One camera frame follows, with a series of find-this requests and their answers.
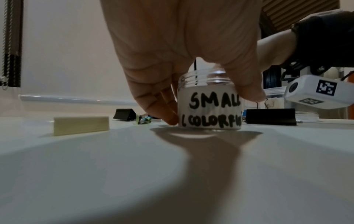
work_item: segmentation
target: black sleeve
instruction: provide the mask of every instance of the black sleeve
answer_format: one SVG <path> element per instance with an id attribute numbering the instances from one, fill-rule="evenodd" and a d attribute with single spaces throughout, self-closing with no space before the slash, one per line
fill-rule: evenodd
<path id="1" fill-rule="evenodd" d="M 293 25 L 297 47 L 281 65 L 282 75 L 294 74 L 307 66 L 320 75 L 331 67 L 354 67 L 354 12 L 310 17 Z"/>

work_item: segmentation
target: ceiling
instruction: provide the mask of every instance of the ceiling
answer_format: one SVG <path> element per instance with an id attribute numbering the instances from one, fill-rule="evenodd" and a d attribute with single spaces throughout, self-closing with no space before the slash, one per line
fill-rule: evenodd
<path id="1" fill-rule="evenodd" d="M 310 14 L 339 8 L 339 0 L 264 0 L 261 25 L 279 32 Z"/>

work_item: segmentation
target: white label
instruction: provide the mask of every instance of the white label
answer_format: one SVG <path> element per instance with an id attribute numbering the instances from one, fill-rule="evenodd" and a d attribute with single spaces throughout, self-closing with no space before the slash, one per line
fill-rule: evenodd
<path id="1" fill-rule="evenodd" d="M 178 91 L 179 126 L 240 129 L 241 98 L 233 85 L 196 86 Z"/>

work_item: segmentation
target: jar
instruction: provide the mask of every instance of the jar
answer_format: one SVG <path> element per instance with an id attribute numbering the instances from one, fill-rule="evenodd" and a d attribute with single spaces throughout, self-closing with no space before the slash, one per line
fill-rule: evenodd
<path id="1" fill-rule="evenodd" d="M 184 74 L 178 81 L 177 98 L 180 127 L 241 128 L 241 98 L 223 69 Z"/>

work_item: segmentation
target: tabletop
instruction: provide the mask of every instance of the tabletop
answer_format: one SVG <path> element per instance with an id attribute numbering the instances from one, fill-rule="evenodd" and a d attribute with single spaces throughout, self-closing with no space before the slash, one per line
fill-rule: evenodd
<path id="1" fill-rule="evenodd" d="M 354 125 L 110 126 L 0 118 L 0 223 L 354 223 Z"/>

